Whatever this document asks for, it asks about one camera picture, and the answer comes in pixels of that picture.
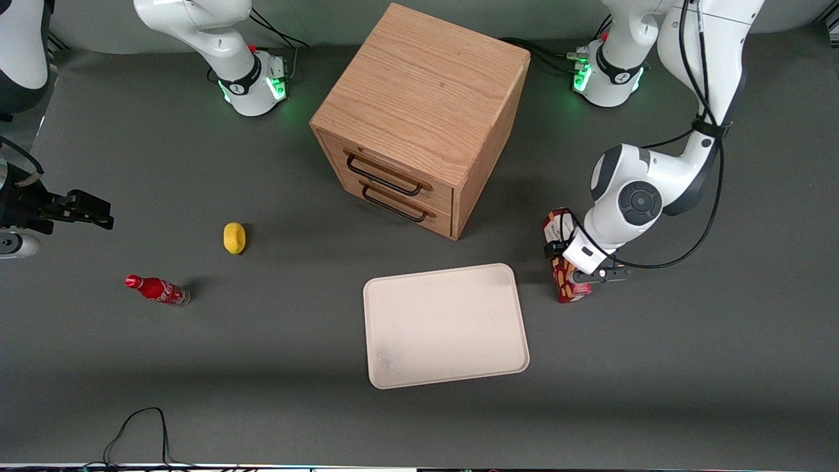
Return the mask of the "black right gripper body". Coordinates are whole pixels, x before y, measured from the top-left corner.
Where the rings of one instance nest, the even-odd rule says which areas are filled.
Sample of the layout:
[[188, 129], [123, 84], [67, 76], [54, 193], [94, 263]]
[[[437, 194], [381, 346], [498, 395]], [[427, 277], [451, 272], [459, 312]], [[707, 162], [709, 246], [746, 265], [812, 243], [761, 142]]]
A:
[[42, 212], [53, 204], [54, 195], [41, 182], [18, 186], [19, 180], [24, 179], [24, 172], [6, 173], [1, 191], [1, 227], [53, 233], [54, 222], [44, 218]]

